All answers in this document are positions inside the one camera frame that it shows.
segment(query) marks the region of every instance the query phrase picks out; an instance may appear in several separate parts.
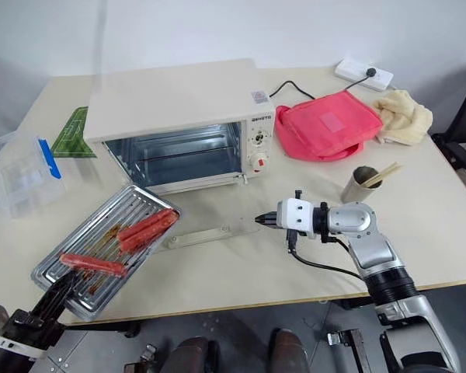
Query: blue clip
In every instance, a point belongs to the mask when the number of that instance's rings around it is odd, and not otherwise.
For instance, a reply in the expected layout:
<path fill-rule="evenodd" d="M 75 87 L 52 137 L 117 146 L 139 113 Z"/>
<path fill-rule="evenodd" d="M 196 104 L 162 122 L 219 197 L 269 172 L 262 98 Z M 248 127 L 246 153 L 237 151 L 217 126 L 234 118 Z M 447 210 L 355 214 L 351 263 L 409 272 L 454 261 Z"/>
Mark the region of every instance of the blue clip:
<path fill-rule="evenodd" d="M 57 163 L 55 163 L 54 155 L 48 146 L 47 140 L 39 138 L 38 142 L 40 143 L 41 151 L 43 152 L 43 156 L 45 157 L 45 161 L 47 161 L 48 166 L 50 167 L 50 174 L 56 178 L 60 179 L 62 177 L 59 168 L 57 167 Z"/>

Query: yellow towel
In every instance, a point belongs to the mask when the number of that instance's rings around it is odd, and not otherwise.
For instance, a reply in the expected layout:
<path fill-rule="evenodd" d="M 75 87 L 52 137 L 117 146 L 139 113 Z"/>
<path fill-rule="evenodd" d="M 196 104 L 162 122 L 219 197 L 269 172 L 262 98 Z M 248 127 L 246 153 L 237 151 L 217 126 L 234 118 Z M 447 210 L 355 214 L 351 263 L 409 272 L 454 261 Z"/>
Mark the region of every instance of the yellow towel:
<path fill-rule="evenodd" d="M 419 105 L 407 91 L 396 90 L 373 103 L 383 122 L 377 135 L 380 142 L 418 144 L 433 122 L 432 112 Z"/>

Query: oven label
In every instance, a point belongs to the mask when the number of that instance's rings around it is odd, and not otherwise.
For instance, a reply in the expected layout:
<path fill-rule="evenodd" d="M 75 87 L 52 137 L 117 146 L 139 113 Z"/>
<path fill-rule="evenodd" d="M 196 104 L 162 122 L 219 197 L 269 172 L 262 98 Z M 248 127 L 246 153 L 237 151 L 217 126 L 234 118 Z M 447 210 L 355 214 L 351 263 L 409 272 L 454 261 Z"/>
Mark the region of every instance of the oven label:
<path fill-rule="evenodd" d="M 264 91 L 252 92 L 252 97 L 257 104 L 267 103 L 267 96 Z"/>

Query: white table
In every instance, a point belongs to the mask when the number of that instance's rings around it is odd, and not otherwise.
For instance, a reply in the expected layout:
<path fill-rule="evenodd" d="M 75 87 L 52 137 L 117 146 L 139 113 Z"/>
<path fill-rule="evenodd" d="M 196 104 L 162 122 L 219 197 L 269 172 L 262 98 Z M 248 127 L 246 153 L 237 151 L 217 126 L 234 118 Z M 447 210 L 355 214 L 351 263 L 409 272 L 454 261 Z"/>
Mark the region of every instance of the white table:
<path fill-rule="evenodd" d="M 271 92 L 286 79 L 322 96 L 342 89 L 346 82 L 331 68 L 263 70 Z M 78 106 L 89 101 L 92 77 L 50 80 L 21 124 L 18 135 L 29 131 L 50 144 Z M 352 92 L 370 103 L 379 93 L 354 87 Z M 293 105 L 305 98 L 290 86 L 275 98 Z M 14 152 L 4 149 L 1 157 Z M 270 172 L 238 186 L 247 218 L 272 211 L 277 201 L 295 189 L 318 203 L 341 204 L 339 195 L 350 173 L 361 165 L 381 169 L 397 161 L 404 169 L 375 192 L 367 203 L 377 212 L 381 231 L 405 261 L 422 288 L 466 283 L 466 189 L 429 138 L 421 144 L 365 144 L 358 155 L 338 162 L 289 159 L 276 141 Z M 114 164 L 103 159 L 59 159 L 68 190 L 65 197 L 43 212 L 11 221 L 0 212 L 0 304 L 10 312 L 29 310 L 43 292 L 30 280 L 31 270 L 96 208 L 124 184 Z M 214 195 L 236 186 L 220 186 L 167 196 L 179 203 L 196 201 L 188 219 L 214 205 Z M 299 253 L 319 263 L 353 270 L 339 246 L 318 240 L 299 240 Z M 256 233 L 181 249 L 163 250 L 127 282 L 99 317 L 99 321 L 143 319 L 203 310 L 233 309 L 285 302 L 305 302 L 364 295 L 363 283 L 327 270 L 307 267 L 287 254 L 284 232 L 261 227 Z M 78 322 L 65 312 L 63 322 Z"/>

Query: metal grill tray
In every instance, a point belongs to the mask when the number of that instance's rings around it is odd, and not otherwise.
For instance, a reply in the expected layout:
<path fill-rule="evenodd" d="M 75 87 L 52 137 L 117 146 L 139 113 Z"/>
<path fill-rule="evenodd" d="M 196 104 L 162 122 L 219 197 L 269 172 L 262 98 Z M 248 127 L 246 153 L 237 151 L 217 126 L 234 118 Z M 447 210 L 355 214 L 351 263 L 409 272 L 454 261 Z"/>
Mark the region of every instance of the metal grill tray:
<path fill-rule="evenodd" d="M 70 270 L 59 261 L 62 253 L 76 253 L 125 263 L 127 268 L 125 277 L 115 277 L 95 271 L 86 271 L 80 276 L 74 296 L 67 300 L 66 308 L 84 321 L 94 320 L 133 273 L 157 249 L 176 223 L 157 241 L 133 255 L 120 255 L 117 232 L 164 208 L 173 208 L 181 214 L 178 208 L 147 190 L 135 185 L 124 188 L 42 260 L 31 273 L 31 278 L 46 291 Z"/>

